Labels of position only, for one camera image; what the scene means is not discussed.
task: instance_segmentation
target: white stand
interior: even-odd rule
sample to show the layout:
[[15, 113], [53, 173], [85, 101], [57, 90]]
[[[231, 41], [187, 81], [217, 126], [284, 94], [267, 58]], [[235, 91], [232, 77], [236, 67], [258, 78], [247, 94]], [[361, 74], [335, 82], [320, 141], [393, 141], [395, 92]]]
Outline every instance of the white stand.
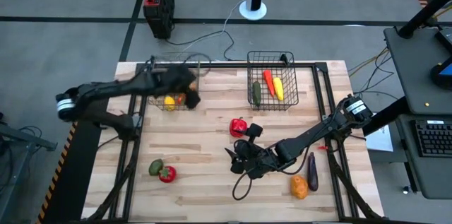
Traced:
[[246, 1], [244, 1], [240, 4], [239, 11], [248, 20], [259, 20], [267, 14], [267, 6], [262, 2], [260, 9], [250, 11], [246, 8]]

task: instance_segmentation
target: orange sweet potato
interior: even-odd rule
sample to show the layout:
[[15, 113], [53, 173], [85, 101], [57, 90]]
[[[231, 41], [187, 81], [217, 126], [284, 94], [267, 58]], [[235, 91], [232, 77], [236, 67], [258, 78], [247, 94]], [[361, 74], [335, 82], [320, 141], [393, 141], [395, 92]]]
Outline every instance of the orange sweet potato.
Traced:
[[290, 192], [298, 199], [304, 199], [308, 196], [308, 182], [300, 175], [294, 175], [290, 178]]

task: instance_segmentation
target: carrot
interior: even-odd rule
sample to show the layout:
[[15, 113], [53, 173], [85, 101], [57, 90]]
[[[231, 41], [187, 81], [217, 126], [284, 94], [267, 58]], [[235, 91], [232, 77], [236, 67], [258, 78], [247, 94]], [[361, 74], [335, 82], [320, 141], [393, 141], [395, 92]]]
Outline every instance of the carrot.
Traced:
[[268, 90], [270, 91], [270, 94], [272, 97], [275, 96], [275, 87], [273, 86], [273, 79], [271, 77], [271, 72], [269, 70], [265, 70], [263, 72], [263, 79], [265, 79]]

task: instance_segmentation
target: purple eggplant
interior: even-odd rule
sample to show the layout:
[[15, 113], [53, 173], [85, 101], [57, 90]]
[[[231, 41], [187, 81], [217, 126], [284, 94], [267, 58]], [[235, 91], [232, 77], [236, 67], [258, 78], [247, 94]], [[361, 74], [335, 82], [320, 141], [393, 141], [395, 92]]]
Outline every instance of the purple eggplant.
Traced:
[[308, 187], [312, 191], [319, 189], [319, 178], [317, 177], [316, 158], [314, 153], [310, 153], [308, 157]]

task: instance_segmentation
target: cucumber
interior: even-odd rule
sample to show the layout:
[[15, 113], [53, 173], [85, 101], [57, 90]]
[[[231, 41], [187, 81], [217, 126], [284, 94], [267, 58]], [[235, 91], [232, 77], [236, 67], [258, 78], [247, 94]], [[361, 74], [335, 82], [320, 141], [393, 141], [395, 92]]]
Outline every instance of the cucumber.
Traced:
[[316, 158], [314, 153], [308, 157], [308, 187], [312, 191], [319, 189], [319, 178], [317, 177]]
[[261, 84], [258, 81], [253, 83], [253, 103], [257, 107], [261, 105]]
[[163, 160], [154, 160], [149, 166], [149, 175], [159, 175], [159, 172], [163, 169]]

